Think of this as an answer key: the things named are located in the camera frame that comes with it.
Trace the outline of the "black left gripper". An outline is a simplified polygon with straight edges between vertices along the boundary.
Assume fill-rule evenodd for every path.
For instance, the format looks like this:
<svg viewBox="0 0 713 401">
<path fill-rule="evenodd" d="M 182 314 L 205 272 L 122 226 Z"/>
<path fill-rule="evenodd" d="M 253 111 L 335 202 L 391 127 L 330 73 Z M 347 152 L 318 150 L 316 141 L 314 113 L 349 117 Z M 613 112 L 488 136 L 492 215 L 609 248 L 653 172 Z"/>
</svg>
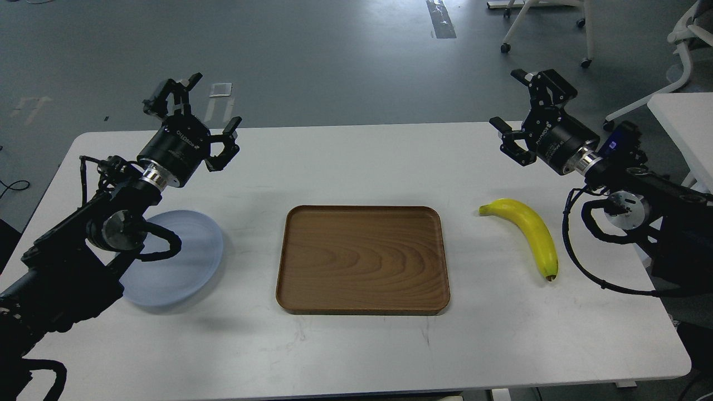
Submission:
<svg viewBox="0 0 713 401">
<path fill-rule="evenodd" d="M 189 92 L 202 78 L 198 72 L 180 81 L 166 79 L 142 101 L 144 114 L 165 121 L 136 160 L 142 167 L 154 163 L 163 168 L 171 176 L 168 185 L 176 188 L 186 185 L 203 160 L 207 170 L 222 171 L 240 151 L 236 142 L 240 116 L 230 119 L 219 135 L 211 135 L 208 127 L 192 116 Z M 212 144 L 222 144 L 222 151 L 211 156 Z"/>
</svg>

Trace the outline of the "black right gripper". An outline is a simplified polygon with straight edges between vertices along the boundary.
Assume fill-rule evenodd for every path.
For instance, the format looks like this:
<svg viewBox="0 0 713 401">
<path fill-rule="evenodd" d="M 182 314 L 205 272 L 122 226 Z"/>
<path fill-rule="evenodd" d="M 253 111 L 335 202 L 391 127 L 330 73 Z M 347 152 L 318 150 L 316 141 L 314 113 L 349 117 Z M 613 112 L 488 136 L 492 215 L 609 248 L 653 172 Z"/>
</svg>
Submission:
<svg viewBox="0 0 713 401">
<path fill-rule="evenodd" d="M 528 88 L 530 111 L 520 130 L 512 129 L 501 117 L 489 119 L 499 133 L 501 152 L 522 167 L 535 163 L 538 157 L 559 175 L 572 172 L 581 157 L 580 149 L 593 151 L 599 144 L 599 135 L 564 109 L 578 96 L 577 89 L 554 69 L 514 69 L 510 76 Z M 524 140 L 527 148 L 522 148 L 519 140 Z"/>
</svg>

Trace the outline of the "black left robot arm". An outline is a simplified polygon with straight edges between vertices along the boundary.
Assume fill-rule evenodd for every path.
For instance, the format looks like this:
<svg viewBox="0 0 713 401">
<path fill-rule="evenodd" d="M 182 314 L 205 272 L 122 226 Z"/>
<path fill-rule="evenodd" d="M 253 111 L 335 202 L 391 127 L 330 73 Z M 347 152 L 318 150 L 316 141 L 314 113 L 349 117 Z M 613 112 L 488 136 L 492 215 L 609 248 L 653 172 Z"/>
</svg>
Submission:
<svg viewBox="0 0 713 401">
<path fill-rule="evenodd" d="M 221 171 L 240 150 L 241 117 L 213 135 L 194 116 L 189 93 L 201 78 L 166 79 L 143 101 L 145 114 L 162 124 L 135 160 L 80 157 L 81 206 L 33 242 L 21 257 L 28 271 L 2 291 L 3 400 L 18 398 L 34 370 L 55 374 L 44 399 L 59 399 L 64 364 L 27 354 L 46 334 L 67 332 L 117 302 L 124 291 L 120 278 L 132 262 L 163 261 L 182 249 L 179 236 L 146 221 L 145 211 L 162 201 L 168 186 L 186 185 L 201 163 Z"/>
</svg>

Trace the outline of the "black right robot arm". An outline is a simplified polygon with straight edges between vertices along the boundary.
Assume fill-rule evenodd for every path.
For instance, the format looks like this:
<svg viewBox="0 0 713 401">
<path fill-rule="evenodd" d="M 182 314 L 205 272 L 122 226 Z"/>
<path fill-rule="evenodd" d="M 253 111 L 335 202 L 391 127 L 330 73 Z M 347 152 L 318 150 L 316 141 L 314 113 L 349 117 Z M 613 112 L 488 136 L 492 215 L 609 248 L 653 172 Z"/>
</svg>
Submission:
<svg viewBox="0 0 713 401">
<path fill-rule="evenodd" d="M 553 70 L 512 70 L 528 88 L 530 111 L 519 130 L 500 117 L 490 119 L 501 151 L 526 167 L 537 160 L 559 175 L 576 172 L 585 186 L 573 189 L 563 211 L 565 248 L 591 281 L 620 294 L 690 297 L 711 293 L 711 194 L 682 186 L 647 167 L 637 125 L 616 125 L 605 141 L 564 106 L 578 92 Z M 651 260 L 652 274 L 673 288 L 634 290 L 607 282 L 578 261 L 569 239 L 569 215 L 578 196 L 595 197 L 582 205 L 581 219 L 604 243 L 636 244 Z"/>
</svg>

